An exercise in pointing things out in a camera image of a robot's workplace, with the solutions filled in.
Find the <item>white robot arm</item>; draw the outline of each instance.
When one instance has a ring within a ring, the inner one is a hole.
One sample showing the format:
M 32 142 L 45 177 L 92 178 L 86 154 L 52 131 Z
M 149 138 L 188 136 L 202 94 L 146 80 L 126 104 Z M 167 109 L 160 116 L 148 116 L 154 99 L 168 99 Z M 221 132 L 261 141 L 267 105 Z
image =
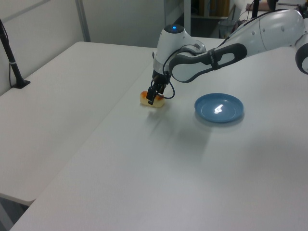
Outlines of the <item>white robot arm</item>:
M 297 49 L 295 61 L 308 74 L 308 18 L 298 10 L 266 13 L 241 25 L 220 46 L 205 51 L 178 25 L 163 29 L 154 57 L 154 73 L 147 99 L 163 93 L 171 76 L 188 83 L 201 74 L 218 70 L 251 55 L 279 47 Z

